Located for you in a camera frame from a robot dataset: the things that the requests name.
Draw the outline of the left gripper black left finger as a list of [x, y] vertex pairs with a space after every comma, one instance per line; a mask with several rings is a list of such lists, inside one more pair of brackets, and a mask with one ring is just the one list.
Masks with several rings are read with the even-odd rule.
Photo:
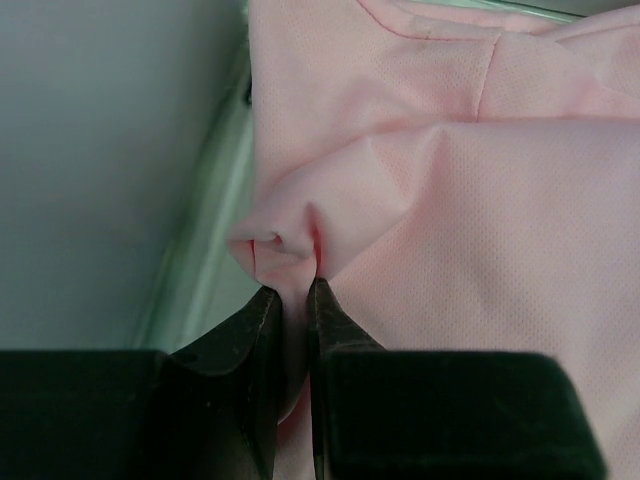
[[5, 351], [5, 479], [269, 479], [282, 304], [261, 288], [174, 353]]

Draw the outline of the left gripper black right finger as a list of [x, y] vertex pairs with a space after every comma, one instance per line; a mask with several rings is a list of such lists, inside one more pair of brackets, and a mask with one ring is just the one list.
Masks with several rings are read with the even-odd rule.
[[319, 479], [604, 479], [561, 366], [530, 352], [388, 350], [318, 279], [307, 297]]

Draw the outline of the pink t shirt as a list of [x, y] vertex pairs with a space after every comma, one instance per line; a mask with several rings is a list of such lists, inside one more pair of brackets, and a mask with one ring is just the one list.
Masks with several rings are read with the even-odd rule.
[[284, 303], [275, 475], [310, 479], [304, 304], [380, 343], [540, 351], [639, 475], [639, 10], [556, 24], [253, 1], [255, 187], [229, 247]]

